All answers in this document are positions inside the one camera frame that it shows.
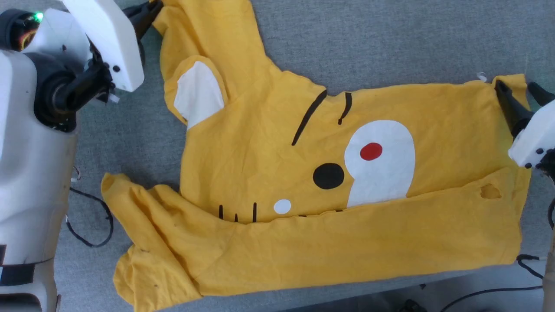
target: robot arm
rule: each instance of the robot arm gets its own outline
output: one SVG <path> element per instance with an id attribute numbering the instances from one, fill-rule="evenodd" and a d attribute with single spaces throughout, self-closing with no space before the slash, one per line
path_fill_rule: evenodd
<path id="1" fill-rule="evenodd" d="M 53 259 L 68 209 L 76 113 L 93 98 L 107 102 L 115 88 L 142 84 L 140 39 L 162 8 L 63 2 L 70 13 L 0 14 L 0 300 L 30 294 L 43 312 L 60 304 Z"/>
<path id="2" fill-rule="evenodd" d="M 541 106 L 532 113 L 512 96 L 511 89 L 500 80 L 497 81 L 496 91 L 514 137 L 509 157 L 520 167 L 541 169 L 555 183 L 555 94 L 547 92 L 537 83 L 528 84 L 528 91 Z M 549 207 L 550 214 L 554 204 L 555 199 Z M 548 254 L 543 291 L 543 311 L 555 311 L 555 236 Z"/>

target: t-shirt sleeve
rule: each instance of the t-shirt sleeve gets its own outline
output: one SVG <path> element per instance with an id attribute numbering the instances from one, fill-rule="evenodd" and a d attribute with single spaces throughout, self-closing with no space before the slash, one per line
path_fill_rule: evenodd
<path id="1" fill-rule="evenodd" d="M 221 76 L 231 103 L 273 67 L 248 0 L 165 0 L 164 5 L 154 25 L 164 37 L 160 67 L 166 82 L 184 60 L 202 56 Z"/>

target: wrinkled fabric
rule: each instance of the wrinkled fabric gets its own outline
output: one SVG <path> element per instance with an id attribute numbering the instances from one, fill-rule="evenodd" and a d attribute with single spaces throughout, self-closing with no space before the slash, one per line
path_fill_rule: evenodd
<path id="1" fill-rule="evenodd" d="M 265 55 L 248 0 L 166 0 L 155 26 L 168 108 L 194 123 L 178 193 L 102 182 L 135 311 L 514 261 L 530 172 L 492 84 L 327 94 Z M 526 102 L 523 75 L 497 79 Z"/>

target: black circle print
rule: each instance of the black circle print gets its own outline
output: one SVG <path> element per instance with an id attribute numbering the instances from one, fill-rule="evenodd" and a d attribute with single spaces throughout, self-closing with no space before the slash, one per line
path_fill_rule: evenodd
<path id="1" fill-rule="evenodd" d="M 333 189 L 343 183 L 345 173 L 338 164 L 327 163 L 314 170 L 314 183 L 321 189 Z"/>

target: gray carpet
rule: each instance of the gray carpet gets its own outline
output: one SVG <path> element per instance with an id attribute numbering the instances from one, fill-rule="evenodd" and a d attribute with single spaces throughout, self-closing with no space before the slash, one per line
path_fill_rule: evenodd
<path id="1" fill-rule="evenodd" d="M 124 7 L 141 0 L 117 2 Z M 325 85 L 332 94 L 394 84 L 462 83 L 476 79 L 477 72 L 490 78 L 525 72 L 555 90 L 552 0 L 253 0 L 253 5 L 274 62 Z M 60 3 L 3 0 L 0 11 L 51 6 Z M 133 94 L 121 93 L 117 105 L 89 105 L 80 113 L 77 166 L 83 179 L 74 184 L 80 190 L 99 195 L 104 172 L 125 173 L 146 187 L 178 185 L 185 127 L 164 104 L 161 38 L 151 30 L 143 42 L 145 84 Z M 549 181 L 534 173 L 522 218 L 523 252 L 546 254 L 551 240 L 546 210 L 554 195 Z M 75 230 L 91 241 L 102 241 L 108 232 L 104 212 L 90 200 L 71 195 L 69 216 Z M 64 225 L 55 263 L 62 311 L 132 311 L 112 284 L 115 264 L 130 245 L 119 224 L 112 241 L 100 249 L 82 245 Z M 168 311 L 277 311 L 461 274 L 465 272 L 206 298 Z"/>

